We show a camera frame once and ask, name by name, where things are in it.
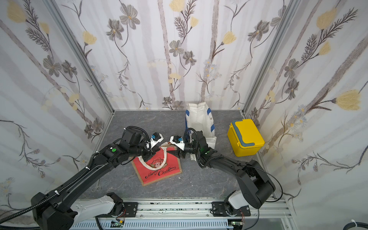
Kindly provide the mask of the red Christmas jute bag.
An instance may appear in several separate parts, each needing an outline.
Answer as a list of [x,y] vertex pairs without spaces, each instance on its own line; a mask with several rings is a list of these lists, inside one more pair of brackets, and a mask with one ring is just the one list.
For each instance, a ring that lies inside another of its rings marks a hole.
[[177,147],[172,145],[161,146],[160,150],[147,162],[143,160],[143,157],[133,160],[133,168],[142,186],[151,185],[182,173],[179,158],[169,153],[176,150]]

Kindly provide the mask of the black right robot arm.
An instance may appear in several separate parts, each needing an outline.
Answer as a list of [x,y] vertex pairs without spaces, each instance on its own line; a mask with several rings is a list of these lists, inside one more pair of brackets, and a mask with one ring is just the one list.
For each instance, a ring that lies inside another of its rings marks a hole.
[[254,160],[242,162],[218,154],[207,144],[203,132],[188,128],[183,137],[172,136],[170,142],[177,147],[173,153],[177,158],[185,158],[187,154],[195,156],[198,166],[202,169],[213,168],[234,176],[239,190],[228,195],[222,202],[213,202],[213,216],[250,216],[249,207],[260,207],[275,192],[276,186],[272,175],[266,172]]

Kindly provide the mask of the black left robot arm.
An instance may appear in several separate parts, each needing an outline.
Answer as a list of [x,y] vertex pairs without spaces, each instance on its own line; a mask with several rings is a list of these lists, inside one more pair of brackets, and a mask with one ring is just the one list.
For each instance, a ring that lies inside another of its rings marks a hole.
[[122,137],[94,153],[87,165],[67,182],[47,194],[38,193],[31,199],[33,218],[42,230],[68,230],[73,225],[95,216],[124,211],[122,199],[115,193],[89,202],[77,199],[101,177],[120,165],[141,157],[147,161],[159,150],[163,137],[148,135],[136,126],[124,129]]

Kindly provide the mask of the white Doraemon canvas bag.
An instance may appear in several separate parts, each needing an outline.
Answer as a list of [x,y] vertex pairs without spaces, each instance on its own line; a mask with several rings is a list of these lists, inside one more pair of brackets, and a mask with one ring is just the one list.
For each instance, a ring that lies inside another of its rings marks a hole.
[[207,141],[207,155],[202,158],[195,156],[198,165],[205,168],[212,154],[216,153],[215,144],[217,137],[215,136],[214,119],[212,111],[207,103],[188,103],[186,109],[186,130],[202,131]]

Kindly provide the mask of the yellow cooler box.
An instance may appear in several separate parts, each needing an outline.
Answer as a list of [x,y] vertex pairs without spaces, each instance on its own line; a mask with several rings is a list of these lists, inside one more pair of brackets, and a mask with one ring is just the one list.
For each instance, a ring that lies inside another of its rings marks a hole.
[[236,157],[253,156],[265,144],[258,128],[251,119],[232,121],[228,138]]

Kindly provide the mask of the small metal scissors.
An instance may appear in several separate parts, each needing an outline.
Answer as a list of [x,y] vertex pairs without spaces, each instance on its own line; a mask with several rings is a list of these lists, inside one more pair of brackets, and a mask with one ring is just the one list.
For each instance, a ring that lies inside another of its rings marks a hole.
[[91,189],[91,192],[98,192],[98,191],[101,191],[102,187],[100,186],[100,180],[98,179],[96,181],[96,184],[95,186]]

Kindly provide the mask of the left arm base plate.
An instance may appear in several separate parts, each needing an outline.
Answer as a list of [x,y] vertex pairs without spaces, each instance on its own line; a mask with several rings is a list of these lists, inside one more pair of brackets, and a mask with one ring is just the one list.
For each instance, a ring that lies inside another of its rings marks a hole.
[[114,205],[111,216],[114,218],[135,218],[138,211],[138,202],[118,202]]

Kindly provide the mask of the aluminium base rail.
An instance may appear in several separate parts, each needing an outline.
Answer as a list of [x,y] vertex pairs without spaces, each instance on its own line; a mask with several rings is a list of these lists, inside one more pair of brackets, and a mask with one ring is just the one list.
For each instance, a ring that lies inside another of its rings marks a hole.
[[129,198],[138,202],[135,218],[100,215],[72,226],[73,230],[296,230],[285,201],[250,207],[249,217],[214,217],[212,202],[223,198]]

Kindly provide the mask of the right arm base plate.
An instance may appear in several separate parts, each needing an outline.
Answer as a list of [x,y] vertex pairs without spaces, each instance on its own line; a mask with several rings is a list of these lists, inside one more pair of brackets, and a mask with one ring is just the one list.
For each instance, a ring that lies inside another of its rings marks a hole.
[[249,217],[251,216],[249,206],[241,207],[240,209],[233,208],[227,202],[212,202],[210,213],[214,217]]

